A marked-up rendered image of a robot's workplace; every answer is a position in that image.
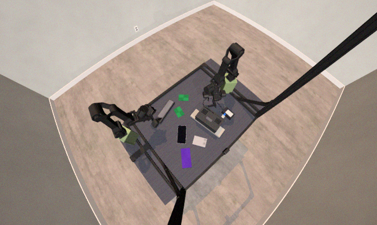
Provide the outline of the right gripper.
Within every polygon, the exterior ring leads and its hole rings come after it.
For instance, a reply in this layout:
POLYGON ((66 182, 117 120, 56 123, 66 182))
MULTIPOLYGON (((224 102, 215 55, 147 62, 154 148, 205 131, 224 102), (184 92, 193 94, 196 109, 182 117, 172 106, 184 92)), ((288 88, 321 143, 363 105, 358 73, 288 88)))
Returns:
MULTIPOLYGON (((219 92, 219 94, 222 95, 222 97, 226 97, 225 90, 220 90, 220 91, 219 90, 214 90, 213 92, 215 92, 215 93, 219 92)), ((209 100, 209 96, 212 96, 213 92, 211 92, 210 94, 206 94, 205 92, 203 92, 203 98, 206 98, 206 99, 209 100)))

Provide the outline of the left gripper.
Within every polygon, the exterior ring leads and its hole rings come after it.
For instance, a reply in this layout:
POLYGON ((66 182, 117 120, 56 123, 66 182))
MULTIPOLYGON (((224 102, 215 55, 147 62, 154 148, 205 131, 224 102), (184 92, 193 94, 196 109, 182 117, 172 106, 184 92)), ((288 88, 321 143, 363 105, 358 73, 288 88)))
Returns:
POLYGON ((156 118, 156 119, 154 119, 153 117, 152 118, 148 118, 147 117, 147 115, 145 116, 145 119, 144 119, 144 121, 143 122, 145 122, 145 121, 150 121, 150 120, 152 120, 152 123, 151 123, 151 125, 154 127, 154 128, 156 128, 158 125, 159 125, 159 121, 161 120, 162 118, 156 118))

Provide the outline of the green flat rectangular mat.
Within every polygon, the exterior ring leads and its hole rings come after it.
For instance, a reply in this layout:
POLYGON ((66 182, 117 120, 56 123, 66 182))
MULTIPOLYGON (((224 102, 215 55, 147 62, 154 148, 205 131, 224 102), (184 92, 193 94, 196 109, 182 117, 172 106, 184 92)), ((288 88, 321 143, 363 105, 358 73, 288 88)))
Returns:
POLYGON ((189 95, 179 95, 179 101, 189 101, 189 95))

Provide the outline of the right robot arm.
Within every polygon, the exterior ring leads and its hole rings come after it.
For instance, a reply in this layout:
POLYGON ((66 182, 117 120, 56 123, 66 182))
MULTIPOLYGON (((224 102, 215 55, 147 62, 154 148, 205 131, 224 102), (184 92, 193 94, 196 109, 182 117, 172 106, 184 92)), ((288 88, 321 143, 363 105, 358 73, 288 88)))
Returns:
MULTIPOLYGON (((210 85, 206 86, 204 88, 204 92, 206 94, 210 94, 214 90, 218 90, 219 87, 224 83, 225 81, 225 73, 227 72, 228 75, 226 76, 226 79, 228 81, 233 81, 237 78, 239 75, 237 65, 239 58, 244 54, 245 49, 241 47, 238 43, 232 43, 230 47, 226 51, 226 55, 222 59, 221 66, 219 68, 219 71, 214 77, 210 80, 210 85), (231 54, 231 59, 228 58, 228 53, 231 54), (214 81, 213 81, 214 80, 214 81)), ((222 99, 222 95, 220 96, 219 92, 212 93, 213 100, 219 101, 222 99)))

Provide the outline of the purple flat slab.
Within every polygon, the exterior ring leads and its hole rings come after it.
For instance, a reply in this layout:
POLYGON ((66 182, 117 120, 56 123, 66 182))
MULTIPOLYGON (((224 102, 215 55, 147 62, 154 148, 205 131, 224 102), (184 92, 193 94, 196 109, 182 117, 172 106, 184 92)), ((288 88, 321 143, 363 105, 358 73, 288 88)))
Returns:
POLYGON ((181 149, 181 156, 182 156, 182 168, 192 167, 190 148, 181 149))

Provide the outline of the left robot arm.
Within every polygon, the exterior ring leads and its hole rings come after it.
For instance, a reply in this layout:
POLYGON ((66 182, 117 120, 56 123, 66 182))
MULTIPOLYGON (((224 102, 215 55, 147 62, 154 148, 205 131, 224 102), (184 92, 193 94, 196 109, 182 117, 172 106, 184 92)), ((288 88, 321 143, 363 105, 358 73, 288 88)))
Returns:
POLYGON ((107 104, 107 103, 93 103, 89 107, 89 113, 91 118, 95 122, 102 122, 107 125, 109 128, 112 129, 115 138, 123 138, 127 135, 126 129, 122 127, 120 121, 113 121, 110 117, 116 116, 117 118, 123 120, 127 126, 132 126, 137 122, 142 122, 145 119, 145 115, 147 114, 148 118, 152 118, 153 114, 156 112, 154 107, 151 105, 142 105, 137 112, 135 110, 130 111, 129 113, 125 113, 123 110, 118 108, 115 104, 107 104), (149 108, 148 108, 149 107, 149 108), (103 108, 109 109, 110 113, 107 115, 105 114, 103 108), (132 116, 134 115, 134 117, 132 116), (119 124, 120 123, 120 124, 119 124), (120 126, 121 125, 121 126, 120 126))

